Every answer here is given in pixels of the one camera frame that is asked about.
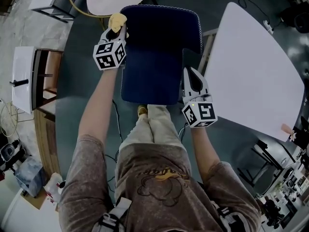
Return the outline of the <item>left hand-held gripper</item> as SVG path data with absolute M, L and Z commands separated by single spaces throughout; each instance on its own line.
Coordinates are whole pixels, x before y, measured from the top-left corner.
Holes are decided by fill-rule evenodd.
M 101 35 L 100 41 L 94 46 L 93 59 L 99 70 L 119 68 L 126 58 L 125 45 L 127 27 L 124 24 L 117 33 L 117 40 L 113 40 L 113 30 L 107 28 Z

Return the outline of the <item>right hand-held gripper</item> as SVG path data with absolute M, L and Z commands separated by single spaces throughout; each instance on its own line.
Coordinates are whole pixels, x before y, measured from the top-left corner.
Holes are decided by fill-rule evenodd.
M 182 113 L 191 128 L 208 127 L 217 121 L 212 96 L 204 76 L 192 67 L 183 69 Z

